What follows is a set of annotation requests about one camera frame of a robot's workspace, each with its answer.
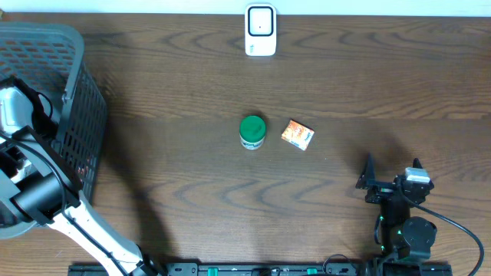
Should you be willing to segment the orange snack packet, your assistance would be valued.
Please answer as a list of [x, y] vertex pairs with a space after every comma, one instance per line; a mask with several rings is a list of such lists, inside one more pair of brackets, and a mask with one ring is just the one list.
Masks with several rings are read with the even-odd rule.
[[294, 120], [290, 120], [287, 127], [282, 132], [281, 138], [293, 146], [296, 146], [300, 150], [305, 151], [308, 148], [314, 134], [314, 130]]

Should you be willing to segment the green lid jar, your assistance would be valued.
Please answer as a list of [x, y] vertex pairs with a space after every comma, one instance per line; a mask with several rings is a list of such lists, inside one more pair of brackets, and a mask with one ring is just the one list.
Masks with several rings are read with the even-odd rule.
[[245, 117], [239, 126], [241, 144], [248, 150], [257, 150], [265, 141], [265, 121], [258, 116]]

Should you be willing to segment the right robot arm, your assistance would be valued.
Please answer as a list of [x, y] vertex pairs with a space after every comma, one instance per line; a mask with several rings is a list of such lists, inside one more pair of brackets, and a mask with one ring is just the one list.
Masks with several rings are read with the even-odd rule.
[[419, 159], [393, 181], [385, 182], [376, 178], [374, 161], [369, 156], [355, 187], [367, 191], [365, 202], [380, 206], [374, 240], [384, 256], [407, 262], [430, 258], [437, 228], [425, 218], [410, 214], [410, 209], [424, 202], [434, 188]]

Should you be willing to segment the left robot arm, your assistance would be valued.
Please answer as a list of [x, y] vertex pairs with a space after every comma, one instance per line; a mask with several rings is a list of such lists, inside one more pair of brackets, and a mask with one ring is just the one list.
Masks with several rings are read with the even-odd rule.
[[14, 76], [1, 82], [1, 212], [12, 215], [8, 227], [34, 222], [58, 231], [109, 275], [165, 275], [93, 209], [79, 176], [48, 143], [57, 129], [39, 92]]

